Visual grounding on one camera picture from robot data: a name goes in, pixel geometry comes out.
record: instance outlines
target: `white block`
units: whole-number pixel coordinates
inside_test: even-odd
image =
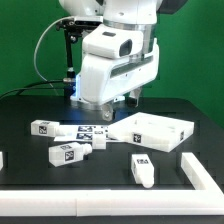
[[[36,120],[31,123],[31,134],[55,137],[59,125],[59,122]]]
[[[106,149],[106,133],[104,128],[94,128],[92,147],[93,149]]]
[[[137,184],[150,188],[154,184],[154,167],[147,154],[132,155],[131,170]]]
[[[193,134],[194,122],[136,113],[108,126],[108,137],[170,152]]]
[[[0,152],[0,170],[3,168],[3,155],[2,152]]]
[[[62,166],[83,160],[84,155],[92,152],[90,144],[80,145],[77,142],[49,148],[49,162],[54,166]]]
[[[205,168],[192,153],[183,153],[181,168],[196,190],[222,192]]]

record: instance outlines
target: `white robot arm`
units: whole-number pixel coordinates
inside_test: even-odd
[[[59,1],[73,16],[103,14],[103,23],[83,40],[78,98],[102,106],[110,120],[110,102],[128,92],[137,101],[141,87],[156,78],[159,47],[154,30],[163,0]]]

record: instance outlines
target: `green wall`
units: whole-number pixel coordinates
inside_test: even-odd
[[[42,32],[67,14],[58,0],[0,1],[0,94],[40,81],[33,52]],[[189,0],[175,15],[159,15],[158,78],[143,91],[147,97],[191,101],[224,127],[224,1]],[[63,32],[52,29],[41,45],[38,67],[47,79],[66,76]],[[74,47],[80,70],[81,45]]]

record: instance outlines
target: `black tabletop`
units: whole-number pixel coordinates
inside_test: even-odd
[[[34,120],[61,124],[109,125],[136,112],[156,114],[195,123],[194,134],[170,153],[128,143],[107,143],[83,161],[62,167],[49,163],[48,148],[62,144],[53,138],[32,136]],[[4,168],[0,190],[33,189],[144,189],[130,170],[131,155],[146,153],[155,168],[152,189],[193,189],[180,167],[182,152],[193,152],[224,190],[224,130],[193,104],[181,99],[141,98],[137,108],[117,109],[108,123],[99,111],[74,108],[63,97],[10,96],[0,101],[0,151]],[[224,223],[223,216],[135,217],[0,217],[0,223]]]

